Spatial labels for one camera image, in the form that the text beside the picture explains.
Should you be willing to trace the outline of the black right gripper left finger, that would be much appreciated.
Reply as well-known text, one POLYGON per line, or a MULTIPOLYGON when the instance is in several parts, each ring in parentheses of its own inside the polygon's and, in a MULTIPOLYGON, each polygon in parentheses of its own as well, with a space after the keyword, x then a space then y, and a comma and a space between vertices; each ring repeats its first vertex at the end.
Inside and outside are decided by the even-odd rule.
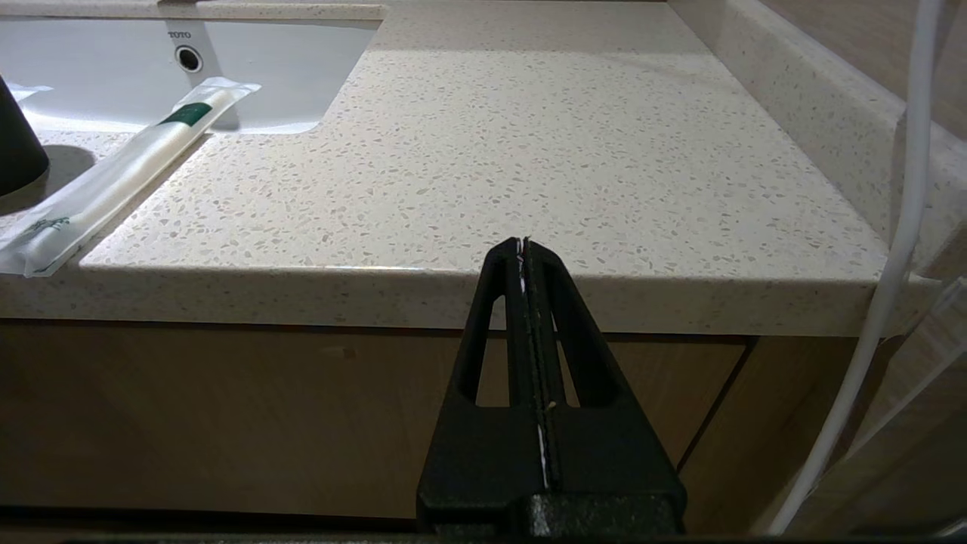
POLYGON ((418 485, 418 520, 433 533, 503 533, 519 500, 546 487, 523 241, 487 252, 418 485), (477 405, 493 305, 505 301, 507 406, 477 405))

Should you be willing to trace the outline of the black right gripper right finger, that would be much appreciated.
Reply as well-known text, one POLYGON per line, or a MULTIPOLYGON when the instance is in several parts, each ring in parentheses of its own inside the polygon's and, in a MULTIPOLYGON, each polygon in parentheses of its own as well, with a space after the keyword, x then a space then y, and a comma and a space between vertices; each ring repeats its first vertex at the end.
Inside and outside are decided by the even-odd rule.
POLYGON ((681 533, 687 494, 657 433, 552 251, 527 242, 542 489, 528 533, 681 533))

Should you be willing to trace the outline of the wooden vanity cabinet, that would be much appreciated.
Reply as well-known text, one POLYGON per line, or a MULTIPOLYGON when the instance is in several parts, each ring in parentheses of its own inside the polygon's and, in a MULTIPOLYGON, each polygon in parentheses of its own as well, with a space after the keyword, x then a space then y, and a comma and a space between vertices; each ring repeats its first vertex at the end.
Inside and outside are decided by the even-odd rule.
MULTIPOLYGON (((0 504, 411 518, 459 337, 0 320, 0 504)), ((607 340, 695 533, 752 526, 804 461, 855 345, 607 340)))

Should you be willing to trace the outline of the white sink basin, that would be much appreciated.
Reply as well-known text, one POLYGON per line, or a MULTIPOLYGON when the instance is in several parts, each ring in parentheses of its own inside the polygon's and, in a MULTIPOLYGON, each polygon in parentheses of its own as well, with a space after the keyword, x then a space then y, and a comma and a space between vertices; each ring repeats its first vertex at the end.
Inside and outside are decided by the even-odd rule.
POLYGON ((379 20, 0 18, 0 77, 41 87, 22 107, 37 131, 136 133, 209 77, 255 83, 221 133, 317 126, 379 20))

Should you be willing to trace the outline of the long green label packet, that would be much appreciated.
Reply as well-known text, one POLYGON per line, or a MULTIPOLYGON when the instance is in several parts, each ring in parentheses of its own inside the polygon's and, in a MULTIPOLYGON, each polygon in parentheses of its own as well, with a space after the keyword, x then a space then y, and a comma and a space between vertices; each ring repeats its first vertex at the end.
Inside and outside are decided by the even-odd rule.
POLYGON ((257 83, 208 77, 162 120, 46 196, 0 234, 0 274, 49 277, 257 83))

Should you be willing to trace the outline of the dark tumbler cup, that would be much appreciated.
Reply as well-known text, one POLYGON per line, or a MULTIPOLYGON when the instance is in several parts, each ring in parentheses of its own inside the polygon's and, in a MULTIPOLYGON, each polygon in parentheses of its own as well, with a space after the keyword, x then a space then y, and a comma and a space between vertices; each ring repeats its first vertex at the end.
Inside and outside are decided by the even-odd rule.
POLYGON ((50 165, 37 134, 0 76, 0 196, 33 183, 50 165))

